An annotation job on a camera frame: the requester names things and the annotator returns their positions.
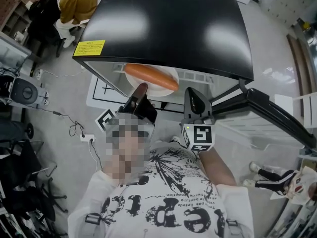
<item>black bar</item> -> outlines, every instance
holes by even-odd
[[[216,119],[230,114],[252,111],[291,135],[307,148],[316,148],[316,138],[299,121],[284,109],[269,100],[269,96],[257,89],[250,88],[247,93],[237,95],[212,107]]]

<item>white plate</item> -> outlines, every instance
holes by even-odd
[[[172,77],[177,83],[179,82],[179,78],[178,78],[178,74],[175,68],[173,67],[166,67],[166,66],[159,66],[159,65],[149,65],[150,67],[153,67],[155,69],[158,69],[162,72],[164,72],[164,74]],[[147,81],[144,81],[142,79],[133,77],[131,75],[128,75],[127,73],[125,74],[129,83],[136,89],[140,84],[142,83],[147,83],[148,87],[148,91],[147,91],[147,95],[150,96],[156,96],[156,97],[162,97],[162,96],[166,96],[169,95],[171,93],[173,93],[173,90],[169,90],[166,89],[164,87],[149,83]]]

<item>yellow sticker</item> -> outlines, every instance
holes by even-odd
[[[74,56],[99,56],[106,40],[79,42]]]

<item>sneaker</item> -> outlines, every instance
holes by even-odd
[[[244,187],[255,187],[256,186],[256,180],[249,180],[249,179],[246,179],[243,181],[242,185]]]
[[[258,173],[260,171],[260,169],[261,169],[261,167],[259,165],[257,165],[254,161],[250,162],[249,168],[254,173]]]
[[[64,48],[68,48],[69,46],[70,46],[70,44],[72,44],[72,42],[73,41],[75,41],[75,36],[72,36],[71,38],[70,38],[70,40],[64,40],[64,45],[63,45],[63,47]]]
[[[170,142],[175,141],[180,144],[180,138],[178,136],[172,136]]]

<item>orange sausage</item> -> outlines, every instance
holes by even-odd
[[[166,89],[173,91],[178,90],[178,83],[172,77],[153,67],[148,67],[141,64],[127,63],[124,67],[124,71],[125,73],[133,77],[142,79],[155,85],[159,85]]]

